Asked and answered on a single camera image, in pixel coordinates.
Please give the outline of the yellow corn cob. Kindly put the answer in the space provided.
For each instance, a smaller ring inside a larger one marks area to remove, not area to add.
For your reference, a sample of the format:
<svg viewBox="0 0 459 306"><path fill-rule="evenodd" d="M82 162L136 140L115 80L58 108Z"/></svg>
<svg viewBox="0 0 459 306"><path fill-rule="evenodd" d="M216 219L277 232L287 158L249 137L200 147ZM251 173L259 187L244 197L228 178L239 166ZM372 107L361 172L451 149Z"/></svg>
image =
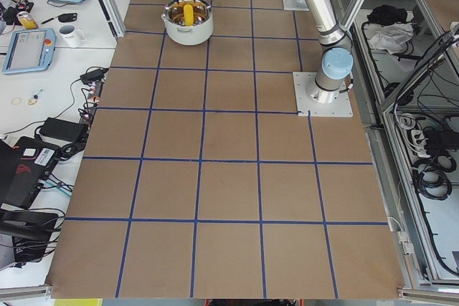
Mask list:
<svg viewBox="0 0 459 306"><path fill-rule="evenodd" d="M194 7L191 4L185 4L183 7L184 25L191 27L194 25Z"/></svg>

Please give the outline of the mint green cooking pot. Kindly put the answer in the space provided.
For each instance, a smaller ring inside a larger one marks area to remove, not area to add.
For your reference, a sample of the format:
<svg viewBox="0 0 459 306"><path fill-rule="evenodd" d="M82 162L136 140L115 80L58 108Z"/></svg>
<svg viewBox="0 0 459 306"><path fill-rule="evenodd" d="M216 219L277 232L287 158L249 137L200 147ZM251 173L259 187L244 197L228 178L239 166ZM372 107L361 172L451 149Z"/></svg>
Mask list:
<svg viewBox="0 0 459 306"><path fill-rule="evenodd" d="M194 25L184 25L183 7L194 7ZM208 40L214 30L211 5L205 0L178 0L165 5L161 15L169 38L183 45L197 45Z"/></svg>

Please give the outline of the black power adapter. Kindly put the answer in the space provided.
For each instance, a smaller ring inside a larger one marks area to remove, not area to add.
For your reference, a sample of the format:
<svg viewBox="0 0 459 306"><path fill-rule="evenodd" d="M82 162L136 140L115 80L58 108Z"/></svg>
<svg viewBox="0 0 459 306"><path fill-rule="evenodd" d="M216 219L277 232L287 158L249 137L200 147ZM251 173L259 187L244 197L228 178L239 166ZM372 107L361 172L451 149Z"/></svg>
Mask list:
<svg viewBox="0 0 459 306"><path fill-rule="evenodd" d="M88 70L80 75L80 81L85 85L89 85L92 82L99 82L105 77L108 70L106 67L97 67L93 70Z"/></svg>

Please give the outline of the white mug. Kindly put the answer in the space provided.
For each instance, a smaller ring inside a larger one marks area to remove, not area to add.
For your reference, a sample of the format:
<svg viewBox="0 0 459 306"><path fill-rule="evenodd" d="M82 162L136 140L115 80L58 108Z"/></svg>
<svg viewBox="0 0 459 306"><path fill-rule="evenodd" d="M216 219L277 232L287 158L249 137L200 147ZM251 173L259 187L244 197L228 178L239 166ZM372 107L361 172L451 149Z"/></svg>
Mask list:
<svg viewBox="0 0 459 306"><path fill-rule="evenodd" d="M86 40L83 31L73 25L68 24L60 27L59 33L66 45L70 48L81 47L82 43Z"/></svg>

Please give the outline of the blue teach pendant near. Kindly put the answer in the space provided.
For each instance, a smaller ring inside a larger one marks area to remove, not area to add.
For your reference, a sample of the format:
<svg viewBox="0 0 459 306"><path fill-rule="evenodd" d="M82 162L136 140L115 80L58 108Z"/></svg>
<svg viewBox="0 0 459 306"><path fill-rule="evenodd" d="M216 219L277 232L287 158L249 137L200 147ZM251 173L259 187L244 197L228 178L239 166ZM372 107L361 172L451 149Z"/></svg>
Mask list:
<svg viewBox="0 0 459 306"><path fill-rule="evenodd" d="M55 51L56 34L51 28L15 31L2 68L5 75L46 70Z"/></svg>

